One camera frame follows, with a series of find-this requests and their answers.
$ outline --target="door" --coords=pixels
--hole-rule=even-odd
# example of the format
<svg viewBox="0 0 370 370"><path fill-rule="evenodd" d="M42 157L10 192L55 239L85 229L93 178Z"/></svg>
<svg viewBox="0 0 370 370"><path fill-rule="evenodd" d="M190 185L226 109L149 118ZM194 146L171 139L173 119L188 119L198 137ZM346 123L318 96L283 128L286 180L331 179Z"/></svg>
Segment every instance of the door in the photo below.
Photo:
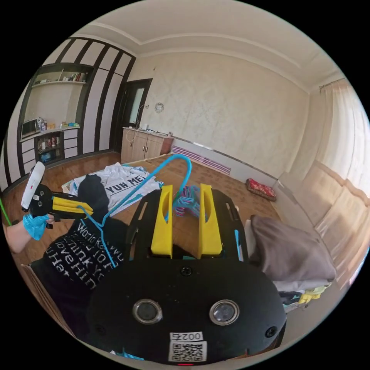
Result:
<svg viewBox="0 0 370 370"><path fill-rule="evenodd" d="M123 130L121 163L129 163L132 158L132 147L134 144L135 132Z"/></svg>
<svg viewBox="0 0 370 370"><path fill-rule="evenodd" d="M149 140L149 138L145 148L145 159L154 158L161 155L163 139L153 138L152 140Z"/></svg>
<svg viewBox="0 0 370 370"><path fill-rule="evenodd" d="M141 161L145 157L145 149L148 135L136 136L132 145L131 162Z"/></svg>
<svg viewBox="0 0 370 370"><path fill-rule="evenodd" d="M126 83L118 118L114 124L114 150L121 152L124 127L139 127L145 100L152 79L136 80Z"/></svg>

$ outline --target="screw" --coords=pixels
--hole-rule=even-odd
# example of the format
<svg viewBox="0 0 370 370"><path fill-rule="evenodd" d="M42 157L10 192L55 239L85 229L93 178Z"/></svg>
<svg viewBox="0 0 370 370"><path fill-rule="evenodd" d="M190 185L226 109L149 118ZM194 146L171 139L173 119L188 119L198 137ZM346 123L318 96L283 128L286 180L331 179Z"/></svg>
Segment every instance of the screw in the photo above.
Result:
<svg viewBox="0 0 370 370"><path fill-rule="evenodd" d="M272 327L270 327L266 330L265 337L266 338L272 338L276 334L277 331L278 331L277 327L272 326Z"/></svg>
<svg viewBox="0 0 370 370"><path fill-rule="evenodd" d="M182 276L189 276L192 274L192 269L190 267L184 266L181 268L180 273Z"/></svg>
<svg viewBox="0 0 370 370"><path fill-rule="evenodd" d="M101 325L96 325L95 330L99 335L105 335L105 329Z"/></svg>

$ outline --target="ceiling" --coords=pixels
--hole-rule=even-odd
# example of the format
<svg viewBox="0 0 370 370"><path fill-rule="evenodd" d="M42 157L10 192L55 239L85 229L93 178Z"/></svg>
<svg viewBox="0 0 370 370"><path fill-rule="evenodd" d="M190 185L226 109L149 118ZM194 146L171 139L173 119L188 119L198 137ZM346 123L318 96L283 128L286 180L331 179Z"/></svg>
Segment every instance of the ceiling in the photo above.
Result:
<svg viewBox="0 0 370 370"><path fill-rule="evenodd" d="M108 41L137 57L189 51L229 55L279 73L307 92L343 77L297 28L234 0L144 0L97 18L73 36Z"/></svg>

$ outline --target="shelf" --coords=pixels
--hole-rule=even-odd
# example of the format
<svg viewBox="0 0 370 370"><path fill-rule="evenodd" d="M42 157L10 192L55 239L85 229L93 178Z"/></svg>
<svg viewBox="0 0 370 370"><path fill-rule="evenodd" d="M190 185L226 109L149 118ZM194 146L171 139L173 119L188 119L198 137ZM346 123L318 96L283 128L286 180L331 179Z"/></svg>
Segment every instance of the shelf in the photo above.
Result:
<svg viewBox="0 0 370 370"><path fill-rule="evenodd" d="M53 132L60 132L60 131L66 131L66 130L77 130L79 128L80 128L80 126L68 126L68 127L63 127L63 128L51 128L49 130L41 131L40 133L27 136L27 137L19 140L19 142L23 143L24 141L28 141L28 140L31 140L33 138L37 138L39 136L44 136L46 134L50 134L50 133L53 133Z"/></svg>
<svg viewBox="0 0 370 370"><path fill-rule="evenodd" d="M44 82L42 84L36 84L31 87L31 89L34 89L35 87L44 86L44 85L55 85L55 84L75 84L75 85L84 85L86 82L80 82L80 81L51 81L51 82Z"/></svg>
<svg viewBox="0 0 370 370"><path fill-rule="evenodd" d="M64 156L60 155L59 157L54 158L51 161L47 161L47 162L40 161L40 162L42 162L42 164L46 167L47 165L51 165L53 163L57 163L57 162L59 162L59 161L61 161L63 159L64 159Z"/></svg>
<svg viewBox="0 0 370 370"><path fill-rule="evenodd" d="M51 148L44 149L41 153L39 151L37 151L37 153L39 155L41 155L41 154L44 154L44 153L47 153L47 152L49 152L51 150L56 150L56 149L62 149L62 148L61 148L60 145L58 145L58 146L52 146Z"/></svg>

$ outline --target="qr code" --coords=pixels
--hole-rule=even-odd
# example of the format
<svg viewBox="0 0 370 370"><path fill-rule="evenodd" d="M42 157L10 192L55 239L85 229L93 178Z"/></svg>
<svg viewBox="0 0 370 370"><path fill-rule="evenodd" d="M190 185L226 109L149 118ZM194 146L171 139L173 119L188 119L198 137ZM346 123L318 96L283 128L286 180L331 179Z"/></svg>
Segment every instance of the qr code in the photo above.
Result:
<svg viewBox="0 0 370 370"><path fill-rule="evenodd" d="M169 361L200 362L207 359L207 342L170 342Z"/></svg>

